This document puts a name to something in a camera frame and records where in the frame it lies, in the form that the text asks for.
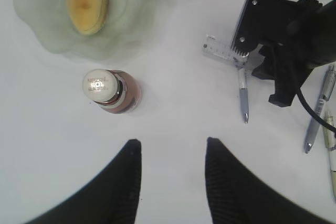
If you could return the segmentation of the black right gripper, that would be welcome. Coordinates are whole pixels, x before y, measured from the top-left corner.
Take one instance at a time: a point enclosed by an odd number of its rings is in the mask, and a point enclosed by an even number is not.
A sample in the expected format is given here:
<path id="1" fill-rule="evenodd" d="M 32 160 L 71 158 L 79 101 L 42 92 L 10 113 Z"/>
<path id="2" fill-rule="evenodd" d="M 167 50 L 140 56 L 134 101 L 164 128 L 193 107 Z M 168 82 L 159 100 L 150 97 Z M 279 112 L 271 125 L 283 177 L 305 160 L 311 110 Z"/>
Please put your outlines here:
<path id="1" fill-rule="evenodd" d="M 268 102 L 284 108 L 296 95 L 293 76 L 305 82 L 312 70 L 335 62 L 335 1 L 281 1 L 286 7 L 279 17 L 289 19 L 263 42 L 262 64 L 252 71 L 261 80 L 273 80 L 275 91 Z"/>

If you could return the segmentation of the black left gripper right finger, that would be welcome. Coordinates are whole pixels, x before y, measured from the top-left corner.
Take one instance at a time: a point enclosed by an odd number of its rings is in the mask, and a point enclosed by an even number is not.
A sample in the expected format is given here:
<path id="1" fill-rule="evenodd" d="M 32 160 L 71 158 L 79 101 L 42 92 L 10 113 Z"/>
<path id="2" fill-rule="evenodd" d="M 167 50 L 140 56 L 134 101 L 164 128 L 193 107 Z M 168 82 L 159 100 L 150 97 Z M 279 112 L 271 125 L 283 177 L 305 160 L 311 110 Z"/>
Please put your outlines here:
<path id="1" fill-rule="evenodd" d="M 213 223 L 327 223 L 266 185 L 213 137 L 207 139 L 205 185 Z"/>

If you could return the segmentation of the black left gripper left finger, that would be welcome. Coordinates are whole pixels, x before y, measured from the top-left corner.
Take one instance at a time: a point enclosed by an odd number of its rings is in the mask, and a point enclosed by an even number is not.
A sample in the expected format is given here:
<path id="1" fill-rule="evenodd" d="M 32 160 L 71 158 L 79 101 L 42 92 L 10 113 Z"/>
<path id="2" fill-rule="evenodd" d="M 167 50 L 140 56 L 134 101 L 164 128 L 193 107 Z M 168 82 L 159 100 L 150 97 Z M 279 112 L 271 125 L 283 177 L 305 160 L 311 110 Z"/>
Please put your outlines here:
<path id="1" fill-rule="evenodd" d="M 141 178 L 141 142 L 129 140 L 92 181 L 30 223 L 135 223 Z"/>

